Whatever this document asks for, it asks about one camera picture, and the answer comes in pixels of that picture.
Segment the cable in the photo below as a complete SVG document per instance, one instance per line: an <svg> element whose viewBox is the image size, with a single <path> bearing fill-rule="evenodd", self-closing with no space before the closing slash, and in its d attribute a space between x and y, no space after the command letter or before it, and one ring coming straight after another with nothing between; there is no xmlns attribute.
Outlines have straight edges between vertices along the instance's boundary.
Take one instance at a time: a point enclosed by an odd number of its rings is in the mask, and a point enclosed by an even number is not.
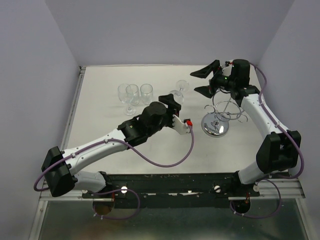
<svg viewBox="0 0 320 240"><path fill-rule="evenodd" d="M116 193L116 192L120 192L120 191L128 191L128 192L131 192L135 195L136 199L138 200L138 204L137 204L137 208L136 210L134 211L133 214L129 215L129 216L125 216L125 217L114 217L114 216L104 216L104 215L99 215L97 214L96 212L96 207L93 206L93 211L94 211L94 216L98 216L100 217L101 219L110 219L110 220L126 220L126 219L129 219L129 218L132 218L134 217L135 215L137 215L140 211L140 198L138 196L138 194L131 190L131 189L126 189L126 190L123 190L123 189L116 189L116 190L112 190L112 191L107 191L107 192L99 192L99 193L95 193L95 192L91 192L90 194L93 194L93 195L97 195L97 196L101 196L101 195L107 195L107 194L113 194L113 193Z"/></svg>
<svg viewBox="0 0 320 240"><path fill-rule="evenodd" d="M263 95L263 92L264 90L266 89L266 86L267 86L267 77L266 75L262 72L262 70L255 64L249 62L255 69L257 69L261 75L263 76L263 79L264 79L264 85L260 91L260 94L259 94L259 103L261 105L261 107L263 108L264 112L268 115L268 117L271 119L271 121L275 124L275 126L280 129L281 132L284 133L284 135L290 140L290 142L292 143L292 145L294 146L294 148L296 149L296 151L298 152L299 156L300 156L300 161L301 161L301 166L300 166L300 170L299 172L294 175L294 176L284 176L284 175L281 175L281 174L277 174L277 176L279 176L280 178L283 178L283 179L296 179L298 178L302 172L304 171L304 168L305 168L305 159L304 159L304 156L299 148L299 146L297 145L297 143L295 142L295 140L289 135L289 133L284 130L279 124L278 122L274 119L274 117L271 115L271 113L268 111L268 109L265 107L265 104L264 102L262 101L262 95Z"/></svg>
<svg viewBox="0 0 320 240"><path fill-rule="evenodd" d="M182 162L184 162L190 155L192 149L194 148L194 144L195 144L195 136L194 136L194 131L193 131L193 127L191 125L188 126L189 129L190 129L190 133L191 133L191 146L190 146L190 149L189 151L187 152L187 154L184 156L184 158L182 158L180 161L174 163L174 164L170 164L170 165L162 165L162 164L159 164L159 163L156 163L156 162L153 162L151 161L150 159L148 159L147 157L145 157L142 153L140 153L138 150L136 150L133 146L131 146L129 143L125 142L125 141L122 141L122 140L119 140L119 139L114 139L114 138L111 138L111 139L108 139L107 140L107 143L108 142L118 142L118 143L121 143L121 144L124 144L126 145L128 148L132 149L136 154L138 154L141 158L143 158L144 160L146 160L148 163L152 164L152 165L155 165L157 167L161 167L161 168L172 168L172 167L175 167L179 164L181 164ZM101 144L106 144L106 142L104 140L102 141L98 141L98 142L95 142L89 146L86 146L78 151L76 151L74 154L75 155L78 155L88 149L91 149L95 146L98 146L98 145L101 145ZM37 185L38 183L40 182L40 180L48 173L50 172L54 167L56 167L57 165L63 163L64 161L72 158L73 155L70 154L69 156L66 156L64 157L63 159L60 159L59 161L55 162L54 164L52 164L51 166L49 166L46 170L44 170L40 176L35 180L35 183L33 185L33 190L35 190L36 192L42 192L42 191L45 191L45 190L48 190L49 188L48 187L44 187L44 188L37 188Z"/></svg>
<svg viewBox="0 0 320 240"><path fill-rule="evenodd" d="M263 181L263 180L268 181L269 183L271 183L271 184L275 187L276 191L278 192L278 195L279 195L279 203L278 203L278 207L276 208L276 210L275 210L273 213L270 213L270 214L265 215L265 216L247 215L247 214L244 214L244 213L239 213L239 212L237 212L237 211L235 210L235 204L234 204L234 202L233 202L233 201L230 201L230 209L231 209L231 211L233 212L233 214L238 215L238 216L241 216L241 217L249 218L249 219L266 219L266 218L269 218L269 217L273 217L273 216L275 216L275 215L277 215L277 214L279 213L279 211L280 211L280 209L281 209L281 205L282 205L282 198L281 198L280 190L279 190L279 188L277 187L277 185L276 185L273 181L270 181L269 179L262 179L262 180L258 181L258 183L261 182L261 181Z"/></svg>

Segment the gray wall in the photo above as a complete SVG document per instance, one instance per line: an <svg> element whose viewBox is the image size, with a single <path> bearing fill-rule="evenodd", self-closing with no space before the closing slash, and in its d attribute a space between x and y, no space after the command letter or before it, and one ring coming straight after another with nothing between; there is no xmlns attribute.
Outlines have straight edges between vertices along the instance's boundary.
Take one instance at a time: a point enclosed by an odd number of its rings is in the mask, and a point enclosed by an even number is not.
<svg viewBox="0 0 320 240"><path fill-rule="evenodd" d="M259 65L269 79L265 98L290 129L302 135L300 177L320 236L320 2L295 0Z"/></svg>
<svg viewBox="0 0 320 240"><path fill-rule="evenodd" d="M258 62L293 0L46 0L80 65Z"/></svg>
<svg viewBox="0 0 320 240"><path fill-rule="evenodd" d="M61 143L79 68L43 0L0 1L0 235L27 239L33 183Z"/></svg>

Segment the white table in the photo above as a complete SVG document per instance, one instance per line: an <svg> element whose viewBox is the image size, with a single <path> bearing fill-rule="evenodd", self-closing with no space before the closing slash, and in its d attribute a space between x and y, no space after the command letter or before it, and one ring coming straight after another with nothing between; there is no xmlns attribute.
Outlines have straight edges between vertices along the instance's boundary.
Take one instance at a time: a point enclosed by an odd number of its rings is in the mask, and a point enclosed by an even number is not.
<svg viewBox="0 0 320 240"><path fill-rule="evenodd" d="M122 122L132 118L124 115L118 99L117 88L122 83L139 87L148 83L153 86L154 101L175 89L178 80L186 80L190 90L185 100L180 118L190 118L193 122L195 144L189 158L172 168L153 166L131 150L110 155L84 170L104 171L108 174L171 174L171 173L227 173L245 168L256 160L256 153L263 141L257 127L249 118L248 122L230 121L228 133L220 138L206 135L201 128L202 117L212 108L204 109L211 100L193 91L195 87L208 85L208 79L190 76L202 65L121 65L86 67L78 103L71 126L67 148L73 148L99 138ZM260 88L256 72L251 68L250 84ZM229 94L218 94L215 98L227 100ZM136 115L146 106L139 103ZM188 152L191 135L179 135L165 127L150 137L146 143L136 148L154 162L172 164Z"/></svg>

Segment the robotic arm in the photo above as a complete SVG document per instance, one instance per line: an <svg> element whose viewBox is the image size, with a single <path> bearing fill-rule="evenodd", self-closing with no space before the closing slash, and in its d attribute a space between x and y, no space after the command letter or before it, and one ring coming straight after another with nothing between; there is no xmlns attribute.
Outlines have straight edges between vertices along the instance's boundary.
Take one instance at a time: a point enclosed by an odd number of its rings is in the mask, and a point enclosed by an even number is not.
<svg viewBox="0 0 320 240"><path fill-rule="evenodd" d="M247 60L235 59L225 62L225 67L231 67L229 76L223 75L223 66L215 60L205 68L192 72L190 75L197 78L206 78L213 72L213 78L208 86L197 87L194 90L207 98L214 97L217 90L230 92L231 97L239 107L251 117L260 131L263 143L256 154L256 161L243 170L236 172L238 184L253 184L256 180L265 177L274 171L284 171L297 165L298 152L293 143L284 133L300 146L301 136L297 131L290 131L271 112L263 96L256 86L250 85L250 63Z"/></svg>
<svg viewBox="0 0 320 240"><path fill-rule="evenodd" d="M123 122L117 129L94 141L64 151L57 146L51 148L41 168L51 195L59 197L73 189L101 191L108 185L107 175L81 170L108 155L127 150L128 146L121 142L138 146L163 127L172 128L181 135L189 133L188 124L191 122L179 119L180 110L181 105L174 101L172 94L159 96L159 102L152 102L141 115Z"/></svg>

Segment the purple cable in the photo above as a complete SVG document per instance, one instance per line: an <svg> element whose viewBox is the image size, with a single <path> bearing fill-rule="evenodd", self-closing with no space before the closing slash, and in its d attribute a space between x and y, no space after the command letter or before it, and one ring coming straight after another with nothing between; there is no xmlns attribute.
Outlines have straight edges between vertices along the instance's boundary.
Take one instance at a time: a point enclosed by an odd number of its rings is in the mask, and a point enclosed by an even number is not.
<svg viewBox="0 0 320 240"><path fill-rule="evenodd" d="M150 159L146 158L142 153L140 153L138 150L136 150L133 146L131 146L129 143L125 142L125 141L122 141L122 140L119 140L119 139L114 139L114 138L111 138L111 139L108 139L107 141L108 142L118 142L118 143L121 143L121 144L124 144L126 145L128 148L132 149L135 153L137 153L140 157L142 157L144 160L146 160L148 163L152 164L152 165L155 165L157 167L161 167L161 168L171 168L171 167L175 167L179 164L181 164L184 160L187 159L187 157L189 157L192 149L194 148L194 144L195 144L195 136L194 136L194 132L193 132L193 128L192 126L189 126L189 129L190 129L190 133L191 133L191 147L188 151L188 153L185 155L184 158L182 158L180 161L174 163L174 164L171 164L171 165L162 165L162 164L158 164L156 162L153 162L151 161ZM101 144L105 144L106 142L104 140L102 141L98 141L98 142L95 142L89 146L86 146L78 151L76 151L74 154L75 155L78 155L86 150L89 150L95 146L98 146L98 145L101 145ZM49 166L46 170L44 170L40 176L35 180L35 183L33 185L33 189L36 191L36 192L42 192L42 191L45 191L45 190L48 190L49 188L48 187L44 187L44 188L37 188L37 185L38 183L40 182L40 180L43 178L43 176L45 176L48 172L50 172L55 166L63 163L64 161L68 160L72 158L72 155L69 155L69 156L66 156L64 157L63 159L55 162L54 164L52 164L51 166Z"/></svg>
<svg viewBox="0 0 320 240"><path fill-rule="evenodd" d="M263 180L268 181L269 183L271 183L275 187L276 191L279 194L279 204L278 204L278 207L276 208L276 210L273 213L270 213L270 214L265 215L265 216L253 216L253 215L241 214L241 213L239 213L239 212L237 212L235 210L234 202L230 201L230 209L232 210L232 212L235 215L238 215L238 216L241 216L241 217L245 217L245 218L249 218L249 219L266 219L266 218L269 218L269 217L273 217L273 216L275 216L275 215L277 215L279 213L279 211L281 209L281 204L282 204L282 198L281 198L280 190L277 187L277 185L274 182L270 181L269 179L262 179L259 182L261 182Z"/></svg>
<svg viewBox="0 0 320 240"><path fill-rule="evenodd" d="M256 68L261 73L261 75L263 76L263 79L264 79L264 85L263 85L263 87L262 87L262 89L260 91L260 94L259 94L259 102L260 102L261 107L263 108L264 112L268 115L268 117L271 119L271 121L276 125L276 127L278 129L280 129L280 131L283 132L284 135L290 140L290 142L295 147L296 151L298 152L298 154L300 156L301 167L300 167L299 172L296 175L294 175L294 176L283 176L281 174L277 174L277 176L279 176L280 178L283 178L283 179L296 179L304 171L304 168L305 168L304 156L303 156L299 146L295 142L295 140L289 135L289 133L286 130L284 130L280 125L278 125L277 121L274 119L274 117L271 115L271 113L267 110L267 108L265 107L264 103L262 102L262 94L263 94L263 92L264 92L264 90L265 90L265 88L267 86L267 77L258 66L256 66L255 64L253 64L251 62L250 62L250 64L252 66L254 66L254 68Z"/></svg>
<svg viewBox="0 0 320 240"><path fill-rule="evenodd" d="M119 139L108 139L108 141L110 141L110 142L118 142L118 143L126 145L128 148L132 149L136 154L138 154L141 158L143 158L144 160L146 160L148 163L150 163L152 165L155 165L155 166L160 167L160 168L172 168L172 167L175 167L175 166L181 164L184 160L186 160L187 157L189 157L192 149L194 148L194 144L195 144L194 131L192 129L192 126L189 126L189 128L190 128L190 133L191 133L191 146L190 146L189 151L184 156L184 158L182 158L180 161L178 161L178 162L176 162L174 164L170 164L170 165L163 165L163 164L159 164L159 163L156 163L154 161L151 161L146 156L144 156L141 152L139 152L137 149L135 149L133 146L131 146L129 143L127 143L125 141L122 141L122 140L119 140Z"/></svg>
<svg viewBox="0 0 320 240"><path fill-rule="evenodd" d="M134 211L133 214L131 214L131 215L129 215L129 216L125 216L125 217L114 217L114 216L99 215L99 214L97 214L96 208L95 208L95 206L94 206L94 207L93 207L93 211L94 211L95 215L98 216L98 217L100 217L100 218L110 219L110 220L126 220L126 219L132 218L132 217L134 217L135 215L137 215L137 214L139 213L139 211L140 211L140 198L139 198L138 194L137 194L135 191L131 190L131 189L125 189L125 190L123 190L123 189L116 189L116 190L107 191L107 192L99 192L99 193L92 192L91 194L101 196L101 195L113 194L113 193L120 192L120 191L128 191L128 192L131 192L131 193L133 193L133 194L135 195L136 199L138 200L137 208L136 208L136 210Z"/></svg>

